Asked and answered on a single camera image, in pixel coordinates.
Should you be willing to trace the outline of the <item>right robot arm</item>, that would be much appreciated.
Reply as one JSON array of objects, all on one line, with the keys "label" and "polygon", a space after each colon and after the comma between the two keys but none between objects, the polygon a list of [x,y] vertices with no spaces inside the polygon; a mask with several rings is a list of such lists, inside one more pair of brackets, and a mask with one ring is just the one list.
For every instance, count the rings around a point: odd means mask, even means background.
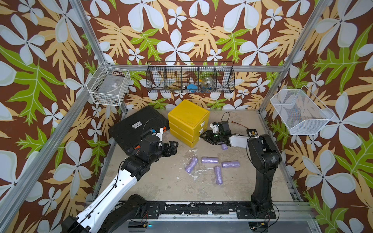
[{"label": "right robot arm", "polygon": [[272,206],[272,184],[276,169],[282,161],[271,136],[258,135],[256,129],[247,129],[247,135],[233,134],[228,121],[210,124],[210,130],[200,138],[212,145],[244,148],[249,161],[256,169],[255,189],[250,206],[246,209],[253,217],[269,214]]}]

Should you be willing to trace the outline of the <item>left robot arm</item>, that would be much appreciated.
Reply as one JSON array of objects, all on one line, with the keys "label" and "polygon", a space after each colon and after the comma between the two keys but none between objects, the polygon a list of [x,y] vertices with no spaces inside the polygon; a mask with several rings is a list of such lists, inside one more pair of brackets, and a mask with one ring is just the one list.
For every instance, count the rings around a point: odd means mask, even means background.
[{"label": "left robot arm", "polygon": [[120,199],[160,158],[176,155],[177,141],[162,142],[158,136],[147,135],[134,155],[126,158],[108,187],[78,216],[68,216],[62,223],[64,233],[112,233],[124,222],[142,217],[147,201],[132,195],[116,209]]}]

